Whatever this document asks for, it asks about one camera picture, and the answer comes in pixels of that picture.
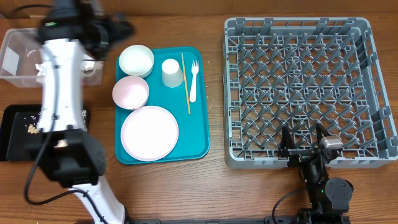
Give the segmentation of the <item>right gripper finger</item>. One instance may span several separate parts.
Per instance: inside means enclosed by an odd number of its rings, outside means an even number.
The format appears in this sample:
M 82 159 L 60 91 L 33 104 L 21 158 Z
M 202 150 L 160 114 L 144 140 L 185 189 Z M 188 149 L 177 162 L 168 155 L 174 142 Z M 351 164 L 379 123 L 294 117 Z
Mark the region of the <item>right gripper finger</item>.
M 323 137 L 329 137 L 331 134 L 323 127 L 321 123 L 315 125 L 317 132 L 317 143 L 320 143 Z
M 295 143 L 290 135 L 289 129 L 287 126 L 282 128 L 282 137 L 279 149 L 295 149 Z

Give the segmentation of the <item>white tissue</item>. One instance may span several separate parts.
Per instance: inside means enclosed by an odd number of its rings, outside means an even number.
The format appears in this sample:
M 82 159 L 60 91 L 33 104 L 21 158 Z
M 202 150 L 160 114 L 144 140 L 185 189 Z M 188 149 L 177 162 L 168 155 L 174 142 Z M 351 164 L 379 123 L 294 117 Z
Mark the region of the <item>white tissue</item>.
M 44 64 L 35 64 L 35 68 L 38 71 L 38 76 L 43 76 L 44 71 L 45 71 L 45 66 Z M 81 65 L 81 74 L 82 75 L 92 75 L 95 73 L 96 70 L 102 68 L 102 63 L 101 62 L 94 62 L 94 61 L 89 61 L 85 60 L 82 65 Z

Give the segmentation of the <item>white bowl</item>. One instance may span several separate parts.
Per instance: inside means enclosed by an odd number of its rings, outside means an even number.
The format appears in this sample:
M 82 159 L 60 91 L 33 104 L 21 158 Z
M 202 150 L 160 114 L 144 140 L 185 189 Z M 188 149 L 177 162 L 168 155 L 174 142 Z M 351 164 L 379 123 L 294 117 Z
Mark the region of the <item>white bowl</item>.
M 154 54 L 144 45 L 129 46 L 120 54 L 119 66 L 127 75 L 145 78 L 153 69 Z

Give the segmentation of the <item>pink bowl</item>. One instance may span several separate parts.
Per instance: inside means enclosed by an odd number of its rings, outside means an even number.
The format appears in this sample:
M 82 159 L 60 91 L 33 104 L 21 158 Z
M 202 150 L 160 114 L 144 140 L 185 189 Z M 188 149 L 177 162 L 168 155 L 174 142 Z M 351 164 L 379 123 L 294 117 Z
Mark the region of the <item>pink bowl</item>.
M 149 97 L 149 86 L 141 77 L 123 77 L 113 87 L 114 103 L 125 110 L 136 110 L 143 107 Z

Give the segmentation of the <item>white upside-down cup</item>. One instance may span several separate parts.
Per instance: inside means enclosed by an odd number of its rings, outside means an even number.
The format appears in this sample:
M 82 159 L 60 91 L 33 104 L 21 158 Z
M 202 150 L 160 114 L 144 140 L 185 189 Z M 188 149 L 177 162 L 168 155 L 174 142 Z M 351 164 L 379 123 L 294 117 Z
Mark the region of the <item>white upside-down cup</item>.
M 163 61 L 162 66 L 162 82 L 169 88 L 176 88 L 183 82 L 183 73 L 179 63 L 172 58 Z

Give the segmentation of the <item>pink plate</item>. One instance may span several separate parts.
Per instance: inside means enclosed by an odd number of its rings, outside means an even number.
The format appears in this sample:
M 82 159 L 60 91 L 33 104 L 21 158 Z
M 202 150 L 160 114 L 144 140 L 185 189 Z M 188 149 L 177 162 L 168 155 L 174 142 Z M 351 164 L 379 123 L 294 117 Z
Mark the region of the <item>pink plate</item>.
M 179 137 L 179 126 L 168 110 L 144 106 L 133 111 L 123 122 L 121 143 L 138 161 L 152 162 L 172 152 Z

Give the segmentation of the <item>food scraps pile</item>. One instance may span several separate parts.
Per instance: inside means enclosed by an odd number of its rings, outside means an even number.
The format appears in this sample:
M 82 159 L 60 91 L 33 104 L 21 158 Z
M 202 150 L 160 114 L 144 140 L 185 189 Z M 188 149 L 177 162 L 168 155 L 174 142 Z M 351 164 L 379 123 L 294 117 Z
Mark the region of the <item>food scraps pile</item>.
M 81 117 L 85 126 L 88 128 L 90 122 L 90 111 L 87 109 L 83 109 L 81 111 Z M 38 134 L 40 129 L 37 127 L 39 123 L 40 112 L 39 111 L 32 111 L 26 112 L 22 115 L 22 121 L 27 128 L 27 132 L 29 134 Z

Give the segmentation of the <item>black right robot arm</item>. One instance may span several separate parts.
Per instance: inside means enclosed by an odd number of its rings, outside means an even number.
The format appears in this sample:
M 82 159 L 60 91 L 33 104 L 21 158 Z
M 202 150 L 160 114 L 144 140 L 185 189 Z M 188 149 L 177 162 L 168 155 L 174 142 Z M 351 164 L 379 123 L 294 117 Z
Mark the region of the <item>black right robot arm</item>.
M 320 123 L 315 125 L 317 143 L 311 149 L 299 149 L 290 135 L 288 127 L 282 128 L 278 155 L 288 159 L 288 167 L 298 167 L 300 180 L 305 187 L 281 197 L 273 206 L 274 223 L 349 223 L 344 214 L 349 210 L 354 187 L 351 182 L 335 177 L 330 178 L 326 164 L 342 152 L 343 143 L 338 136 L 329 133 Z M 301 208 L 297 214 L 279 218 L 275 215 L 277 206 L 286 198 L 307 191 L 309 208 Z

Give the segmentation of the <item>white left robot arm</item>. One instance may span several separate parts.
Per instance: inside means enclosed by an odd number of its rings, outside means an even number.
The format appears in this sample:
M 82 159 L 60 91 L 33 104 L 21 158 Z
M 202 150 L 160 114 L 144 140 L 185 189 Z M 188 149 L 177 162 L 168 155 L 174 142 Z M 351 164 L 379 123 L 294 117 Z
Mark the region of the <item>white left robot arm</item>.
M 81 116 L 81 66 L 89 55 L 105 59 L 133 32 L 120 17 L 107 16 L 98 1 L 56 0 L 37 30 L 44 61 L 39 140 L 28 145 L 33 169 L 76 195 L 95 223 L 131 223 L 105 177 L 103 145 L 88 134 Z

